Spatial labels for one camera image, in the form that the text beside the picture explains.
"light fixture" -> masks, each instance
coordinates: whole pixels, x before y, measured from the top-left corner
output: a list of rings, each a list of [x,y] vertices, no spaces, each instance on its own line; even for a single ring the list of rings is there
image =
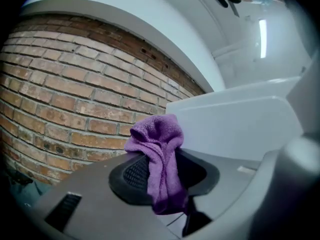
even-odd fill
[[[263,59],[267,55],[267,21],[265,19],[259,20],[259,26],[260,26],[260,41],[261,41],[260,58]]]

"purple microfiber cloth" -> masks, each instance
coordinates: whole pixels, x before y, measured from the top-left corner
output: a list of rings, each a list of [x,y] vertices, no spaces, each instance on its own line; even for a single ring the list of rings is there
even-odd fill
[[[184,142],[182,129],[174,114],[153,115],[137,122],[124,145],[127,152],[141,151],[149,157],[147,193],[158,215],[183,212],[187,190],[178,177],[175,150]]]

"black slot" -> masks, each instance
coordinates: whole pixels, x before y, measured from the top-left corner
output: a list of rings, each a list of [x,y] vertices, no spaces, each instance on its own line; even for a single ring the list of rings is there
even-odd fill
[[[71,193],[67,194],[45,218],[45,222],[62,232],[78,206],[81,198],[82,197],[80,195]]]

